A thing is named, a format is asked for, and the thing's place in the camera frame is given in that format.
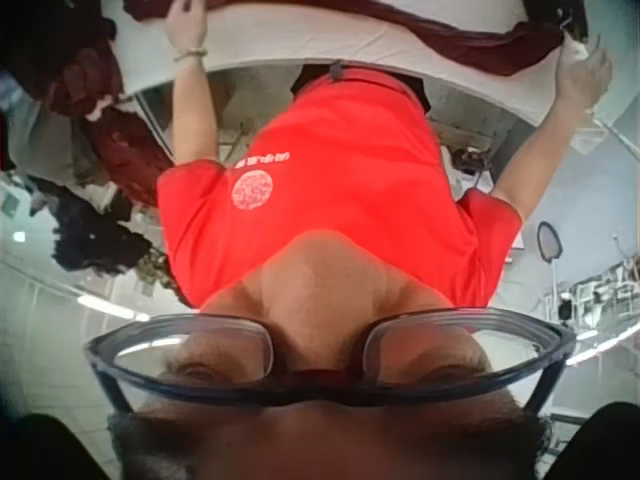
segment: red polo shirt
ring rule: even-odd
[[[235,168],[198,160],[160,178],[171,268],[194,305],[311,230],[342,233],[456,306],[490,300],[518,214],[478,190],[454,202],[413,93],[345,73],[307,87]]]

